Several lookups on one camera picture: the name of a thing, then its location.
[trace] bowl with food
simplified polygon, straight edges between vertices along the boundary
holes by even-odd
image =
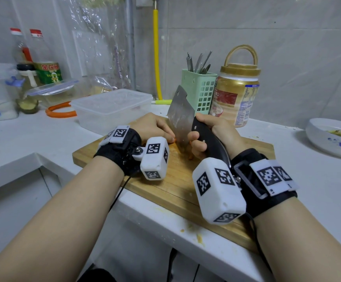
[[[341,121],[334,119],[310,119],[306,135],[320,150],[341,157]]]

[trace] person's left arm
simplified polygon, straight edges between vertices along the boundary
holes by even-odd
[[[130,126],[142,142],[174,142],[164,119],[146,114]],[[94,157],[27,223],[0,253],[0,281],[75,281],[101,232],[124,174]]]

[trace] black knife handle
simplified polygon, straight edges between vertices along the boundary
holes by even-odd
[[[201,123],[194,117],[192,131],[199,132],[199,141],[204,141],[207,144],[206,155],[223,160],[226,165],[231,168],[231,161],[223,143],[212,133],[209,126]]]

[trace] white plastic cube marker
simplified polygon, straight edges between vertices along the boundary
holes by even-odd
[[[169,146],[162,136],[151,137],[144,149],[140,170],[148,180],[163,180],[167,174]]]
[[[193,171],[193,182],[203,218],[228,224],[246,212],[246,201],[224,161],[205,158]]]

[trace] mint green plastic basket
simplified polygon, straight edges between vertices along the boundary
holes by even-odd
[[[187,101],[195,112],[207,115],[210,111],[217,74],[198,74],[182,69],[181,86],[187,93]]]

